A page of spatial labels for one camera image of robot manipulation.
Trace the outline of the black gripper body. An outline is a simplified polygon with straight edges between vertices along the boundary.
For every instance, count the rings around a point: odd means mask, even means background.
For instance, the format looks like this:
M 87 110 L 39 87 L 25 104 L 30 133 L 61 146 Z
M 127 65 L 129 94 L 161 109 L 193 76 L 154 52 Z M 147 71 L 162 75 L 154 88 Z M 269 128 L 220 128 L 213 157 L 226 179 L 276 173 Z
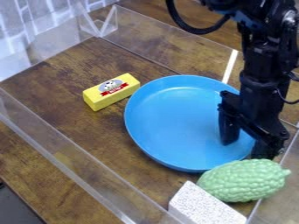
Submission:
M 277 90 L 241 94 L 225 90 L 221 92 L 221 98 L 220 112 L 236 116 L 241 130 L 257 140 L 273 142 L 277 139 L 290 138 L 278 118 L 285 103 Z

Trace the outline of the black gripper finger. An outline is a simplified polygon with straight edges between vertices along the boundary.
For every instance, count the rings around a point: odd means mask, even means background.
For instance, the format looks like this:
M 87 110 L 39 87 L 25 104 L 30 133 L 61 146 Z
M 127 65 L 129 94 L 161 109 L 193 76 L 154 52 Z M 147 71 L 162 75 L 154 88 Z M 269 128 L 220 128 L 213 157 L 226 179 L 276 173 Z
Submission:
M 240 140 L 241 127 L 236 116 L 220 112 L 220 137 L 224 145 L 233 144 Z
M 273 142 L 268 143 L 262 139 L 256 141 L 252 157 L 253 158 L 266 158 L 273 160 L 277 156 L 286 152 L 286 139 L 277 139 Z

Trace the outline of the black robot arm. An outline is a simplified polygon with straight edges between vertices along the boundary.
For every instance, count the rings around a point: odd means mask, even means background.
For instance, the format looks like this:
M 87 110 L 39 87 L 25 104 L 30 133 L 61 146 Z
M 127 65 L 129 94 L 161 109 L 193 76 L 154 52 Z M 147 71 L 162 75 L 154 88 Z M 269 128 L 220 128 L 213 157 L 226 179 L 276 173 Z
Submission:
M 233 144 L 240 132 L 246 131 L 257 140 L 252 157 L 272 159 L 290 138 L 280 113 L 289 103 L 290 82 L 299 81 L 294 75 L 299 61 L 296 0 L 201 1 L 212 11 L 238 22 L 242 33 L 241 90 L 237 94 L 221 93 L 221 141 Z

